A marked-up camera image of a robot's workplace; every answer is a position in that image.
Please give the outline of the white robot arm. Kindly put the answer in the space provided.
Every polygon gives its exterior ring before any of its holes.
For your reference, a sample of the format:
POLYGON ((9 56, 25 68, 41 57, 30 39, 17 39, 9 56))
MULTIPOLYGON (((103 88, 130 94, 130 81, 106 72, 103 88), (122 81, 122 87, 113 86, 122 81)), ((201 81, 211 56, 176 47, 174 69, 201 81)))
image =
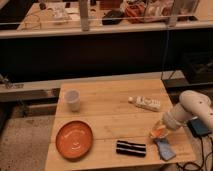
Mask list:
POLYGON ((161 119, 150 131, 150 137, 165 138, 193 117, 198 117, 208 129, 213 131, 211 99, 197 91, 186 90, 179 95, 179 102, 162 114, 161 119))

